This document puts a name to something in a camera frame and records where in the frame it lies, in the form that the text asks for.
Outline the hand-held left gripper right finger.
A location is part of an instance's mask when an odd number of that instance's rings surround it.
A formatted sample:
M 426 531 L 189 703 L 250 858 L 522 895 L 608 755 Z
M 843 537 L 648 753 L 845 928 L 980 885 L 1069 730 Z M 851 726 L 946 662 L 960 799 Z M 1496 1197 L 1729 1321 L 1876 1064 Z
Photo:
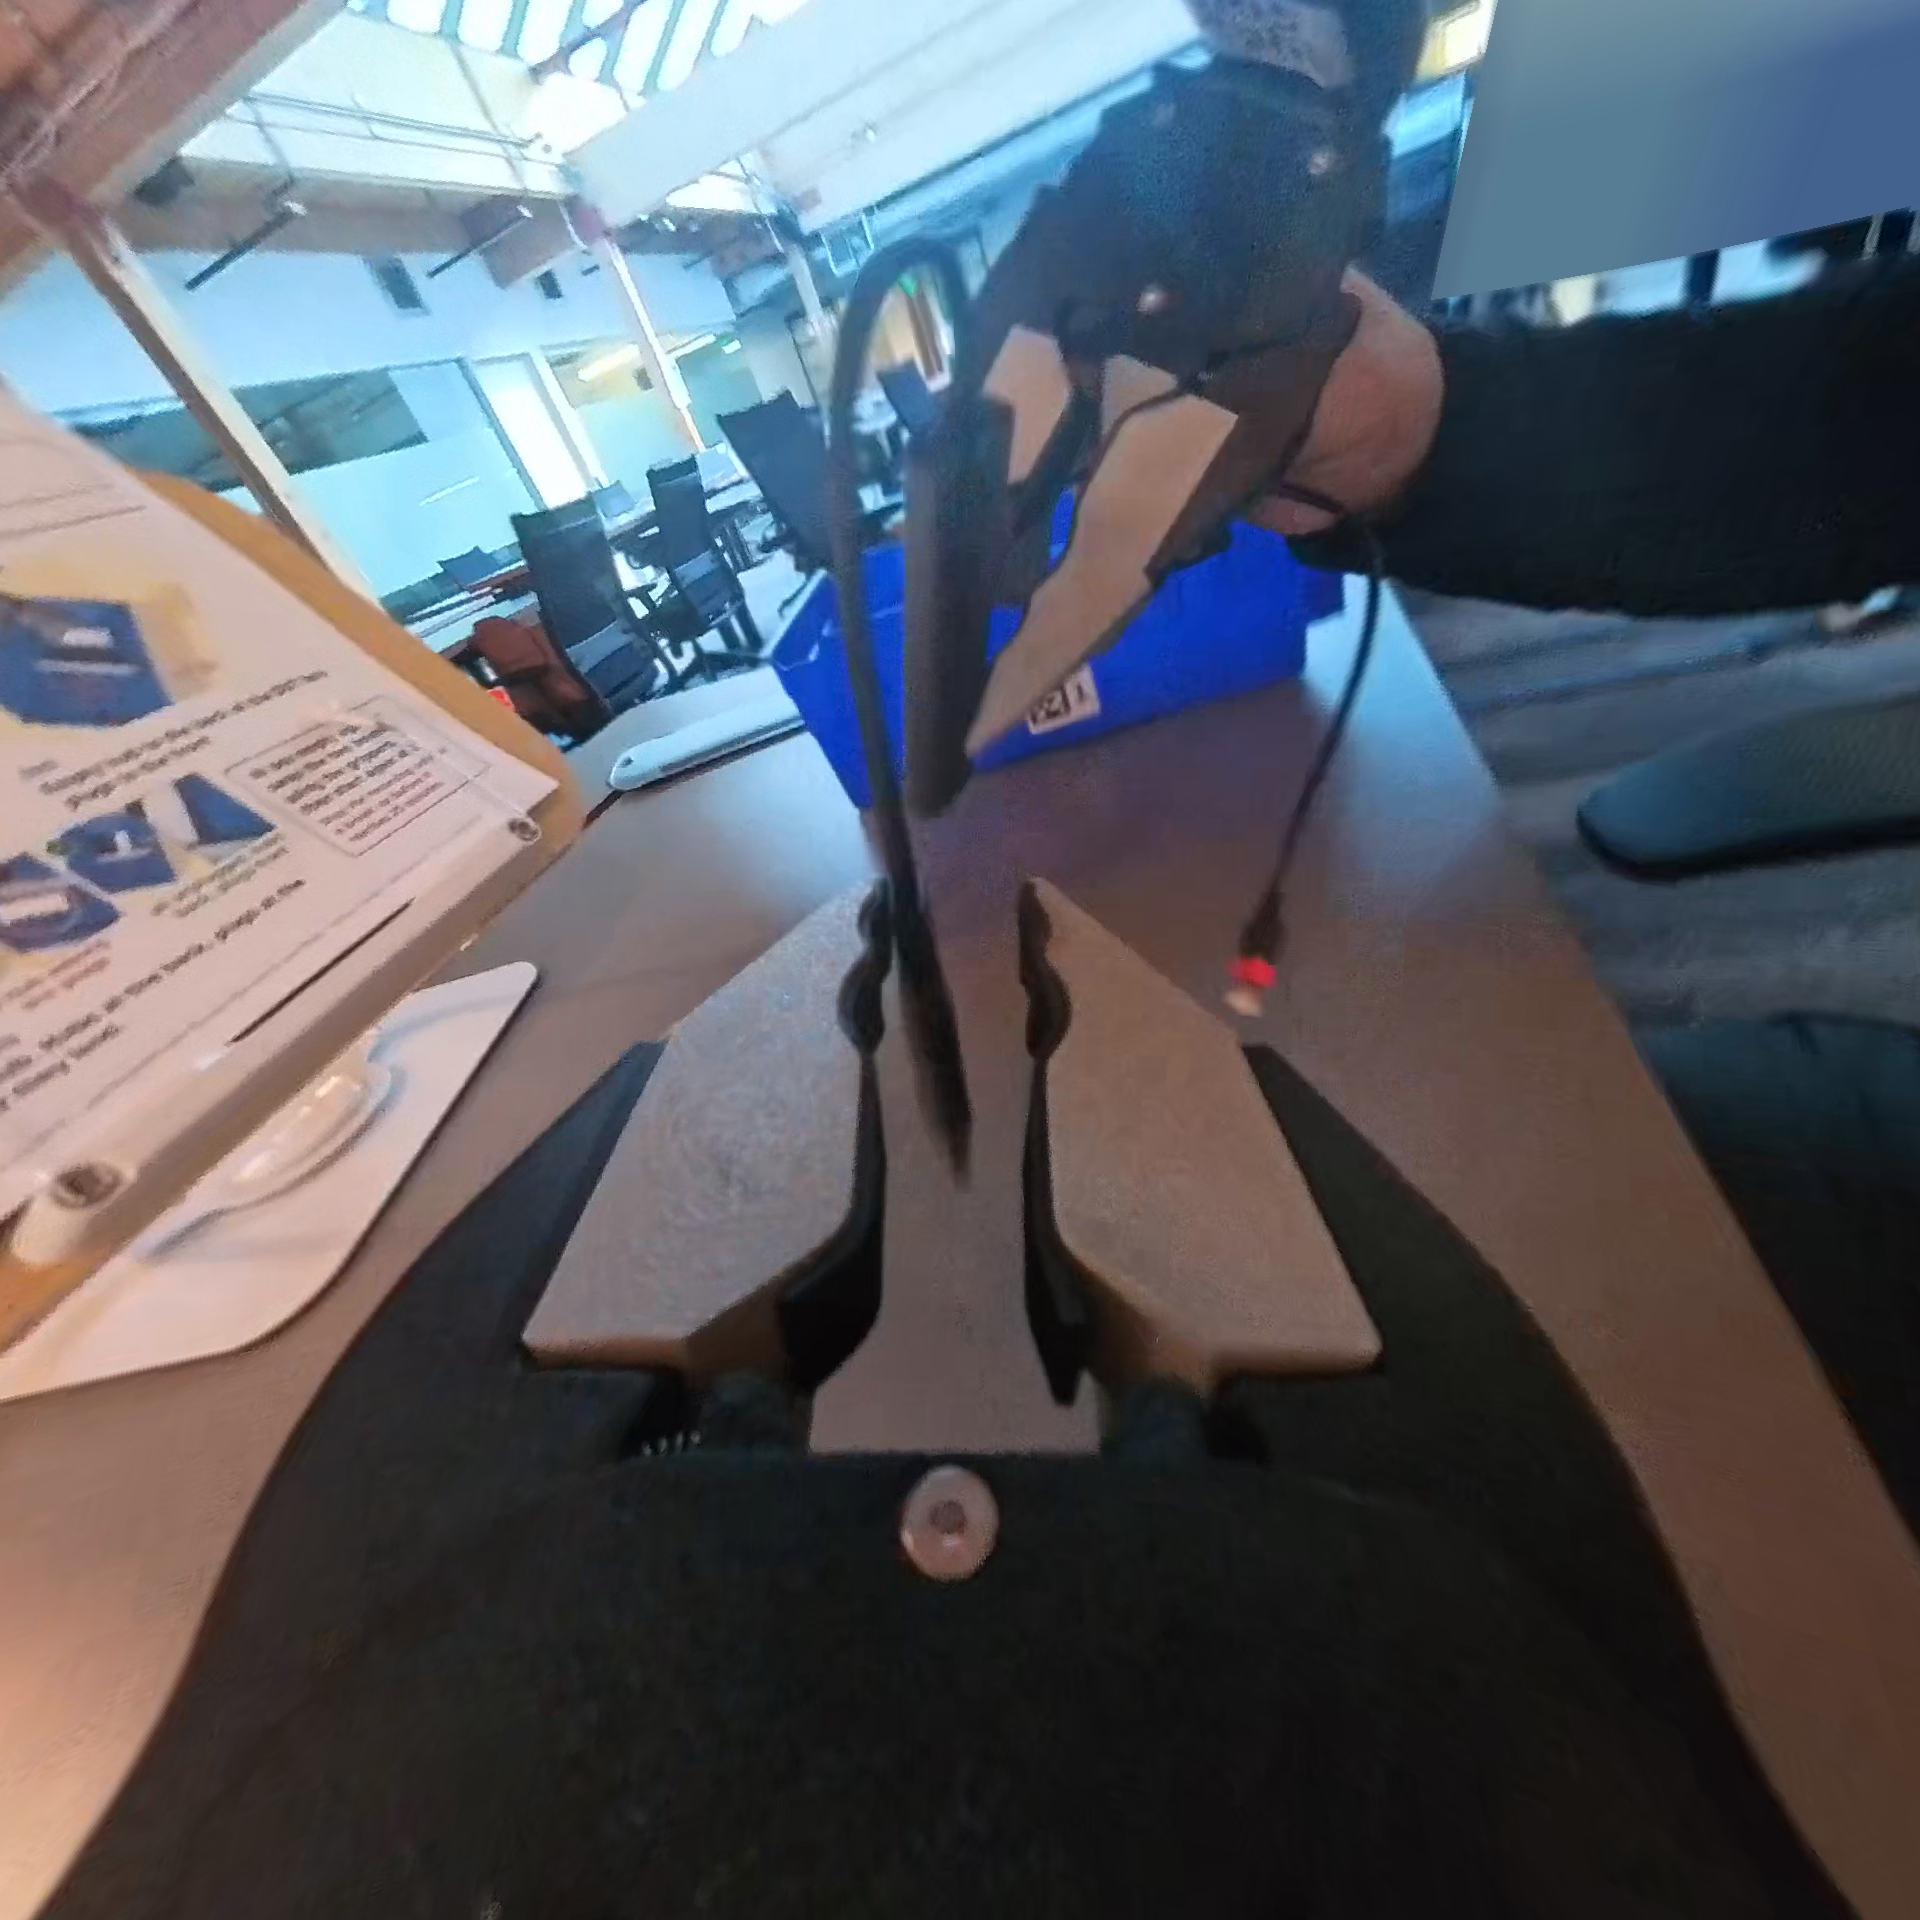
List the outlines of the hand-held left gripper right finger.
M 1380 1331 L 1233 1033 L 1044 879 L 1020 987 L 1022 1293 L 1054 1402 L 1370 1373 Z

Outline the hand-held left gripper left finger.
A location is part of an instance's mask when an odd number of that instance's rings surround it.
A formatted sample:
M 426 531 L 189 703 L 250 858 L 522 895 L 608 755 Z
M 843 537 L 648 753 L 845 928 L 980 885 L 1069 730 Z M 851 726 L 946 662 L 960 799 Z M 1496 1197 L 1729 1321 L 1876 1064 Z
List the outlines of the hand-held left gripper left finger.
M 809 1396 L 871 1333 L 889 895 L 827 900 L 673 1027 L 523 1329 L 530 1360 Z

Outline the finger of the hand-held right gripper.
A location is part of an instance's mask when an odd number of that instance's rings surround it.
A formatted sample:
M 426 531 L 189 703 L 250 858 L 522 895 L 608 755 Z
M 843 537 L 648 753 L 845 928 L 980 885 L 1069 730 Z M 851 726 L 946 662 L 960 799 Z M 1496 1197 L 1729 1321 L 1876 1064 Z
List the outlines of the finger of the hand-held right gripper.
M 1074 352 L 1036 327 L 1012 327 L 982 395 L 1008 416 L 1006 491 L 1051 505 L 1091 478 L 1106 439 L 1107 358 Z
M 967 759 L 1017 730 L 1131 622 L 1149 597 L 1149 565 L 1235 424 L 1219 406 L 1141 406 L 1117 420 L 1077 492 L 1064 555 L 991 660 L 965 735 Z

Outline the blue bin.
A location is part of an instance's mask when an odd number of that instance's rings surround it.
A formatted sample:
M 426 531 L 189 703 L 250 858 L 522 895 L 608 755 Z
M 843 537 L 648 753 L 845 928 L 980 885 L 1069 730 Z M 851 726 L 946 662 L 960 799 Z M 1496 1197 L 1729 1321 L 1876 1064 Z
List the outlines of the blue bin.
M 1235 523 L 1222 551 L 1170 574 L 1113 644 L 1029 708 L 976 770 L 1079 749 L 1293 681 L 1303 670 L 1310 629 L 1343 608 L 1342 577 L 1306 566 L 1271 531 Z M 772 668 L 834 781 L 855 809 L 867 809 L 829 579 L 809 582 L 772 648 Z

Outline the person's right forearm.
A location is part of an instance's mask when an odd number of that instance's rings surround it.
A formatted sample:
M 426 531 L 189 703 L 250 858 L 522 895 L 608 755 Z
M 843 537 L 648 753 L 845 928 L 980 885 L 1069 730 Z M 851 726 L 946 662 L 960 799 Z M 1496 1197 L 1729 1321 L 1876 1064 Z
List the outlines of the person's right forearm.
M 1915 257 L 1698 312 L 1427 327 L 1438 433 L 1370 521 L 1404 587 L 1634 619 L 1915 587 Z

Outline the person's right hand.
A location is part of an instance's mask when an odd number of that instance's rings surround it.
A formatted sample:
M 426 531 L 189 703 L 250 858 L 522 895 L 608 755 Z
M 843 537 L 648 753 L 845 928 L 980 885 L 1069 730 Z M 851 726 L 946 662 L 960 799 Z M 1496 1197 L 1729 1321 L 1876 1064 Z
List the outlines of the person's right hand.
M 1280 538 L 1327 533 L 1342 521 L 1376 521 L 1423 467 L 1444 406 L 1433 331 L 1358 267 L 1342 275 L 1356 331 L 1332 365 L 1307 439 L 1248 518 Z

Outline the black office chair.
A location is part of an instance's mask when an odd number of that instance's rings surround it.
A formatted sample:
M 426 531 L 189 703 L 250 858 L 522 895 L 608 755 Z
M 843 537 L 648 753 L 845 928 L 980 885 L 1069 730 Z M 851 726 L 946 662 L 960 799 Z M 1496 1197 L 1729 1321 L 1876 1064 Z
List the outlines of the black office chair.
M 543 633 L 608 715 L 681 693 L 683 678 L 622 582 L 587 497 L 516 514 L 510 527 Z
M 715 427 L 802 573 L 834 562 L 827 444 L 818 416 L 791 393 L 718 412 Z
M 735 566 L 724 553 L 707 510 L 706 482 L 693 458 L 646 471 L 654 521 L 654 566 L 668 580 L 654 614 L 671 642 L 699 647 L 720 634 L 730 660 L 755 664 L 764 639 Z

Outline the white stand base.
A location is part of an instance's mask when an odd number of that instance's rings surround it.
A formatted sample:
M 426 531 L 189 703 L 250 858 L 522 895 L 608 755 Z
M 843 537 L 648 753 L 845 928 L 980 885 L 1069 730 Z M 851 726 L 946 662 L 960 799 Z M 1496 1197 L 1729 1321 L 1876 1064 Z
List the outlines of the white stand base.
M 406 997 L 4 1351 L 1 1402 L 258 1347 L 343 1272 L 540 983 L 531 962 Z

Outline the instruction sheet on wooden stand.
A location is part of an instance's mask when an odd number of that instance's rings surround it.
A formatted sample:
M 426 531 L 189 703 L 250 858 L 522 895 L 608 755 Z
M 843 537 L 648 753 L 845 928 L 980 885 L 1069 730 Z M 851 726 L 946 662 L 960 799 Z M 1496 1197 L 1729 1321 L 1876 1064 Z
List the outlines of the instruction sheet on wooden stand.
M 577 836 L 563 756 L 261 517 L 4 423 L 4 1347 Z

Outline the white sheet holder bar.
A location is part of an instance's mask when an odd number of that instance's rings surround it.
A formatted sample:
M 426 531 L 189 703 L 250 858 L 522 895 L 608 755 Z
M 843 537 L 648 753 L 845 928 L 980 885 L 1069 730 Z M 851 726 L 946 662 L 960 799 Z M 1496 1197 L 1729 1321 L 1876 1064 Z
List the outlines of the white sheet holder bar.
M 86 1121 L 35 1165 L 4 1217 L 4 1268 L 89 1272 L 141 1233 L 264 1119 L 516 900 L 577 836 L 559 817 L 507 815 L 406 877 L 347 922 L 343 951 L 269 987 L 221 1044 L 194 1043 L 126 1109 Z

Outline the wooden post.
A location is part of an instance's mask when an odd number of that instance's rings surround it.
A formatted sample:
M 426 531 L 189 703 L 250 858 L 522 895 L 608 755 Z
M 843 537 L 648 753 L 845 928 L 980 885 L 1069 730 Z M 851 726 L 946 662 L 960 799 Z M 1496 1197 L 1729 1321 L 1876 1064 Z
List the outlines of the wooden post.
M 43 238 L 57 243 L 101 297 L 132 341 L 165 379 L 179 406 L 204 429 L 251 501 L 281 535 L 364 600 L 376 593 L 299 497 L 283 461 L 251 420 L 225 379 L 181 323 L 169 297 L 132 250 L 107 213 L 57 183 L 14 192 L 14 202 Z

